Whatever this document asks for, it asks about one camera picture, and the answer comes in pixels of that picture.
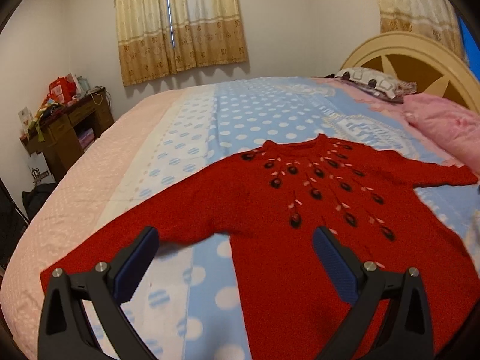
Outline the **red embroidered knit sweater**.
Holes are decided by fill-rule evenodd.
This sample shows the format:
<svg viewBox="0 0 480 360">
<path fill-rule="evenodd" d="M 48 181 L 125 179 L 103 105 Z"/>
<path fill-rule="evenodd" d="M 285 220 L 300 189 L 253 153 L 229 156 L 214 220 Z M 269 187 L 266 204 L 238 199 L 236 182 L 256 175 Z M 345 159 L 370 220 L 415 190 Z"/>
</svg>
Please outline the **red embroidered knit sweater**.
<svg viewBox="0 0 480 360">
<path fill-rule="evenodd" d="M 319 135 L 224 158 L 109 222 L 57 262 L 68 274 L 109 262 L 147 226 L 162 242 L 229 235 L 250 354 L 313 359 L 345 318 L 339 269 L 319 257 L 319 227 L 361 260 L 419 270 L 441 350 L 479 302 L 479 277 L 462 240 L 416 189 L 475 185 L 467 166 L 442 166 Z"/>
</svg>

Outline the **pink patterned bed cover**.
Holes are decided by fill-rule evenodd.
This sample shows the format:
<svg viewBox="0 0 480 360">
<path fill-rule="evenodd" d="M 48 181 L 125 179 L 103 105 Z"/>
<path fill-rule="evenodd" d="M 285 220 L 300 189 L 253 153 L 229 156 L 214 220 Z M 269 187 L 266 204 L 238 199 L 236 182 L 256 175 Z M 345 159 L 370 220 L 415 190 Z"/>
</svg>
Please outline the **pink patterned bed cover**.
<svg viewBox="0 0 480 360">
<path fill-rule="evenodd" d="M 1 311 L 27 359 L 38 356 L 41 272 L 97 230 L 142 144 L 185 94 L 184 89 L 155 94 L 123 114 L 67 172 L 19 240 L 1 283 Z"/>
</svg>

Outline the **black folding chair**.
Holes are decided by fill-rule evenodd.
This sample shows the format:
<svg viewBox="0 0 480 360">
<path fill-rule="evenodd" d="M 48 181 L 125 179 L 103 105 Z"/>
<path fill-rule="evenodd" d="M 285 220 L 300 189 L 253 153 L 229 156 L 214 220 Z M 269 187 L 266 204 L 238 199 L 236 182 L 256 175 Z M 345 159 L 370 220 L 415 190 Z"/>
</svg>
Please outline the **black folding chair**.
<svg viewBox="0 0 480 360">
<path fill-rule="evenodd" d="M 6 270 L 15 249 L 29 225 L 28 220 L 0 181 L 0 258 Z"/>
</svg>

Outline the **blue polka dot bed blanket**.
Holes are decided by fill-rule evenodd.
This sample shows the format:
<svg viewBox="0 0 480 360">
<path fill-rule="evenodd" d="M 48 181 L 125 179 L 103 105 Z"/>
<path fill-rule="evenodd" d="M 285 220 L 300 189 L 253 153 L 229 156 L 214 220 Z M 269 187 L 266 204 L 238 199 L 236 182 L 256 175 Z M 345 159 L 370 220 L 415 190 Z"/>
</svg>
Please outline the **blue polka dot bed blanket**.
<svg viewBox="0 0 480 360">
<path fill-rule="evenodd" d="M 127 211 L 229 156 L 265 141 L 290 144 L 319 135 L 394 150 L 422 163 L 456 160 L 408 124 L 397 106 L 332 80 L 260 78 L 221 83 L 190 97 L 167 127 L 149 136 L 115 212 Z M 416 189 L 437 219 L 462 240 L 479 271 L 472 218 L 474 186 Z M 128 320 L 157 359 L 255 359 L 248 344 L 230 237 L 216 233 L 179 248 L 160 248 L 133 299 Z"/>
</svg>

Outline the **black bag on floor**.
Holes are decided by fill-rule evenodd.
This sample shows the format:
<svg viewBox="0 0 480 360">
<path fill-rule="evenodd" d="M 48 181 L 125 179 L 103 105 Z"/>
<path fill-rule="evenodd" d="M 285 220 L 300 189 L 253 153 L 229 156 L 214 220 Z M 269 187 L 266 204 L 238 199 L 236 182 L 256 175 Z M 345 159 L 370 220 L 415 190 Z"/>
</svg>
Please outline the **black bag on floor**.
<svg viewBox="0 0 480 360">
<path fill-rule="evenodd" d="M 39 184 L 30 192 L 22 192 L 22 203 L 29 221 L 41 210 L 56 186 L 55 183 Z"/>
</svg>

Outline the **white printed paper bag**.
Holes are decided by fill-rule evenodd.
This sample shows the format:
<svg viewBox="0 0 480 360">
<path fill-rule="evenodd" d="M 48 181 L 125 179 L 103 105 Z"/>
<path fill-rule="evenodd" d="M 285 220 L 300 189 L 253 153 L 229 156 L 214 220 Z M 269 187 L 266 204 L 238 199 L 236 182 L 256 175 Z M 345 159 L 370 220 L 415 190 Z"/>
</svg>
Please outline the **white printed paper bag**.
<svg viewBox="0 0 480 360">
<path fill-rule="evenodd" d="M 43 153 L 33 153 L 28 160 L 28 169 L 32 175 L 33 185 L 55 184 L 55 178 L 51 173 Z"/>
</svg>

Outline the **dark wooden desk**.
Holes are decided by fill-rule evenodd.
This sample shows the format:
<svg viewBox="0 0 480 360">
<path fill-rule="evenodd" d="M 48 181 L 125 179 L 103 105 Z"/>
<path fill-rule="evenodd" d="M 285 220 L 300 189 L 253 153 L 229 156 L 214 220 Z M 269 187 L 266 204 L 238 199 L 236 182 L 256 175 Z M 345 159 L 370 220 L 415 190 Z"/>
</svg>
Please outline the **dark wooden desk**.
<svg viewBox="0 0 480 360">
<path fill-rule="evenodd" d="M 88 140 L 100 138 L 113 124 L 110 94 L 99 87 L 73 105 L 52 112 L 39 129 L 20 141 L 29 155 L 44 155 L 53 178 L 60 182 L 84 154 Z"/>
</svg>

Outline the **pink fluffy pillow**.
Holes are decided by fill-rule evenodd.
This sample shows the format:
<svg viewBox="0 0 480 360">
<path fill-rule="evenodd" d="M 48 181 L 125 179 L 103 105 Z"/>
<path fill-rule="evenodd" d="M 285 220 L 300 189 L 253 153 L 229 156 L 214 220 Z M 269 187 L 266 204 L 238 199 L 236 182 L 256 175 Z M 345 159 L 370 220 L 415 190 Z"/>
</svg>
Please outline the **pink fluffy pillow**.
<svg viewBox="0 0 480 360">
<path fill-rule="evenodd" d="M 404 118 L 441 149 L 479 172 L 479 115 L 443 97 L 403 98 Z"/>
</svg>

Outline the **colourful cloth on desk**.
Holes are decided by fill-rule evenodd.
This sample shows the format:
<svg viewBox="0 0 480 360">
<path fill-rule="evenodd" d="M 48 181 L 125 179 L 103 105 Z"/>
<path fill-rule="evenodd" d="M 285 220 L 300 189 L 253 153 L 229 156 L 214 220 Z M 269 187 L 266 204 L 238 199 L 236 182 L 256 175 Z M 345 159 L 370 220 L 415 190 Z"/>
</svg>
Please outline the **colourful cloth on desk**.
<svg viewBox="0 0 480 360">
<path fill-rule="evenodd" d="M 41 123 L 45 122 L 49 117 L 57 111 L 64 108 L 64 105 L 60 102 L 56 102 L 54 99 L 47 97 L 40 108 L 38 109 L 32 121 L 28 124 L 27 135 L 30 137 L 34 132 L 37 133 L 38 141 L 43 142 L 45 140 L 44 134 L 41 130 Z"/>
</svg>

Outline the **red gift bag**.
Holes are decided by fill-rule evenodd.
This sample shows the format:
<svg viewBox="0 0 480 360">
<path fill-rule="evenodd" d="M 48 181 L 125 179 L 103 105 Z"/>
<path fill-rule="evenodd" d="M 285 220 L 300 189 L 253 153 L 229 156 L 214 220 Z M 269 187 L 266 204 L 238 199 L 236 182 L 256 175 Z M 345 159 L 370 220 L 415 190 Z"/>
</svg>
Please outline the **red gift bag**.
<svg viewBox="0 0 480 360">
<path fill-rule="evenodd" d="M 67 77 L 58 77 L 49 84 L 49 96 L 60 104 L 67 104 L 77 94 L 77 86 Z"/>
</svg>

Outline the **grey white patterned pillow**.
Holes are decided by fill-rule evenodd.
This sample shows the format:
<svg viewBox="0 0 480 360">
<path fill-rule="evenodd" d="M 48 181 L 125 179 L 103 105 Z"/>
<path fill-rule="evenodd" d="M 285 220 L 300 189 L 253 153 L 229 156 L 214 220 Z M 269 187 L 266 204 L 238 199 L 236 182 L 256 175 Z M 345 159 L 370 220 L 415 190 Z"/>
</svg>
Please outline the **grey white patterned pillow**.
<svg viewBox="0 0 480 360">
<path fill-rule="evenodd" d="M 332 78 L 390 103 L 403 103 L 405 96 L 417 92 L 415 82 L 402 81 L 367 67 L 347 67 L 332 75 Z"/>
</svg>

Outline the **cream wooden headboard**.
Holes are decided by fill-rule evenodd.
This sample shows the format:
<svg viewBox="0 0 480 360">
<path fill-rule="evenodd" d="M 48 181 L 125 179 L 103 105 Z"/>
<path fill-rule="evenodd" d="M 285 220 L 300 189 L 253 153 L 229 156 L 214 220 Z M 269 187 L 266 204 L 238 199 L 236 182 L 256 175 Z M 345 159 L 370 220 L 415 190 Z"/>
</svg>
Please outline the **cream wooden headboard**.
<svg viewBox="0 0 480 360">
<path fill-rule="evenodd" d="M 422 35 L 391 32 L 370 38 L 352 51 L 342 67 L 371 68 L 415 82 L 419 93 L 479 113 L 479 80 L 450 49 Z"/>
</svg>

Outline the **beige floral window curtain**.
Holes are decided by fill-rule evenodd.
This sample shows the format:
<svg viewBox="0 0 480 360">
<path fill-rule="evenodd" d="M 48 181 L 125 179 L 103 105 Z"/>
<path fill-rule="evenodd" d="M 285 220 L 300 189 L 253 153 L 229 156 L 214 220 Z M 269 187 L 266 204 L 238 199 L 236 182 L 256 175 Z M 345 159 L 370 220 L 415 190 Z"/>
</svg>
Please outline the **beige floral window curtain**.
<svg viewBox="0 0 480 360">
<path fill-rule="evenodd" d="M 248 60 L 239 0 L 114 0 L 125 87 Z"/>
</svg>

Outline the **beige curtain at right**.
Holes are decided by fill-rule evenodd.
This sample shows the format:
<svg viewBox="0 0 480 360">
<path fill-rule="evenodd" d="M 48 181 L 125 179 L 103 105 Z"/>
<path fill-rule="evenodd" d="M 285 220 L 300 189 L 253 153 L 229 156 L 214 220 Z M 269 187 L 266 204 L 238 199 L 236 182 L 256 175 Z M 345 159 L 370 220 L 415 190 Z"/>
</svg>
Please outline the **beige curtain at right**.
<svg viewBox="0 0 480 360">
<path fill-rule="evenodd" d="M 430 38 L 461 59 L 465 49 L 457 14 L 448 0 L 377 0 L 382 33 L 409 32 Z"/>
</svg>

